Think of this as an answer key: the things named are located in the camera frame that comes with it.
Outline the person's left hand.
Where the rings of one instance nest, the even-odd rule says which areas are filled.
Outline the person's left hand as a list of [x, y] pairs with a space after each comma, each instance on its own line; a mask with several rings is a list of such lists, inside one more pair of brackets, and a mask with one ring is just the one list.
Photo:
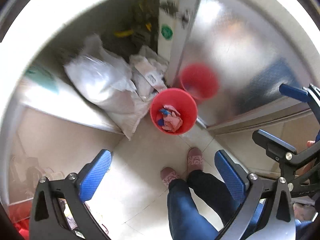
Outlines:
[[312, 145], [314, 145], [316, 142], [314, 140], [309, 140], [307, 141], [306, 145], [307, 147], [311, 147]]

